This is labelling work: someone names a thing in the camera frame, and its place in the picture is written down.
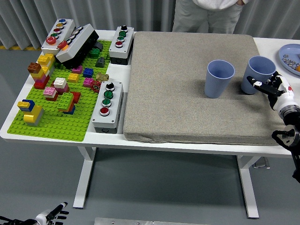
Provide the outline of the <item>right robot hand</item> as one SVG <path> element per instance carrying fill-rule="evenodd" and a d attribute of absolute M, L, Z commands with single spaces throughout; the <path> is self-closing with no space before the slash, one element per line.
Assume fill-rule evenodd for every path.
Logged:
<path fill-rule="evenodd" d="M 300 106 L 294 101 L 292 87 L 277 71 L 265 83 L 251 76 L 247 76 L 247 80 L 256 90 L 268 96 L 271 109 L 277 111 L 281 118 L 300 111 Z"/>

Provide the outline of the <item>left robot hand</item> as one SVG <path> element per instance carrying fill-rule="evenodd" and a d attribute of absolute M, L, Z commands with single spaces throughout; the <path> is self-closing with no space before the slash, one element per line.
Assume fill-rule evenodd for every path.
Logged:
<path fill-rule="evenodd" d="M 38 214 L 35 218 L 36 225 L 62 225 L 63 221 L 67 218 L 69 214 L 68 211 L 63 209 L 68 205 L 67 202 L 59 204 L 53 210 L 45 210 Z"/>

